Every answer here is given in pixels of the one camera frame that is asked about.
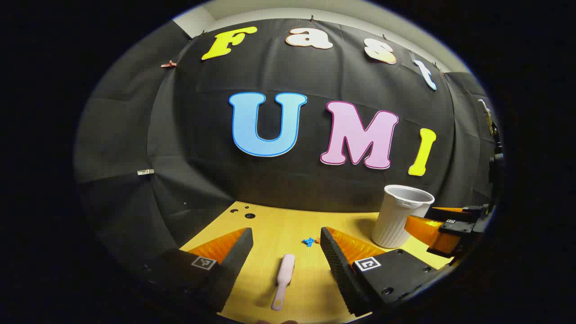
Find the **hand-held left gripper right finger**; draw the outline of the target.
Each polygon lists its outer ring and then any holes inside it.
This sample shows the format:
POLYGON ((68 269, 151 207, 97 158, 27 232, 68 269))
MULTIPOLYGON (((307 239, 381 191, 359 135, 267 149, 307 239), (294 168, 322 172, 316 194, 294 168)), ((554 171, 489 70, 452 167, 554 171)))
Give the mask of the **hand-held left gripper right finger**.
POLYGON ((384 252, 328 226, 321 228, 320 245, 355 316, 390 313, 420 293, 438 272, 406 250, 384 252))

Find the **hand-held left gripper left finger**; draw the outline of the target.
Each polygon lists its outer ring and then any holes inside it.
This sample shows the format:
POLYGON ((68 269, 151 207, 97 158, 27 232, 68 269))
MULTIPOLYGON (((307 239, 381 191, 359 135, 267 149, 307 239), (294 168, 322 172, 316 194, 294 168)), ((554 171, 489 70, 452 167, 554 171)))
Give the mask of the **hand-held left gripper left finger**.
POLYGON ((221 312, 252 247, 245 227, 191 250, 169 249, 144 265, 144 281, 185 308, 221 312))

